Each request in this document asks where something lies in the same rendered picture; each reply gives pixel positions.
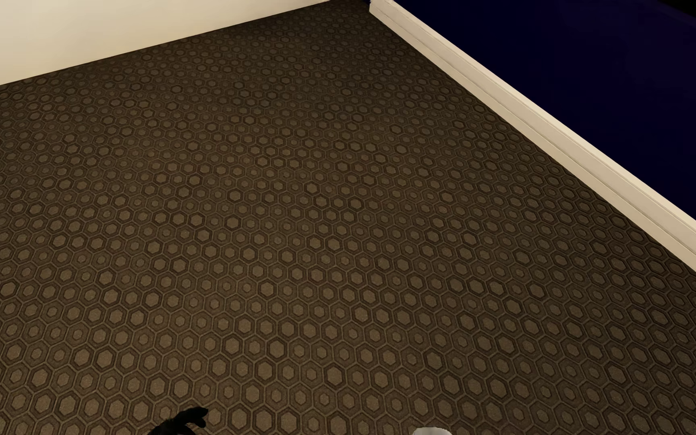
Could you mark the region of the cream baseboard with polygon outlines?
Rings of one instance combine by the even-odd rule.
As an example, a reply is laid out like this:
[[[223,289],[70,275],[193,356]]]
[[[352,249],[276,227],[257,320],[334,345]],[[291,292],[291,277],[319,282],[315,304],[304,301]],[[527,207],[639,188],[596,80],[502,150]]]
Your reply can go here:
[[[696,271],[696,220],[394,0],[370,12]]]

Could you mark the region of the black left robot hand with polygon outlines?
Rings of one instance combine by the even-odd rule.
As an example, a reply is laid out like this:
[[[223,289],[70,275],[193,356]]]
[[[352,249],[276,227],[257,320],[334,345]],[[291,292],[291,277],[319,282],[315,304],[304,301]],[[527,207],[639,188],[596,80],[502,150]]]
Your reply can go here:
[[[180,411],[173,418],[162,421],[146,435],[196,435],[190,425],[206,428],[208,412],[207,408],[199,406]]]

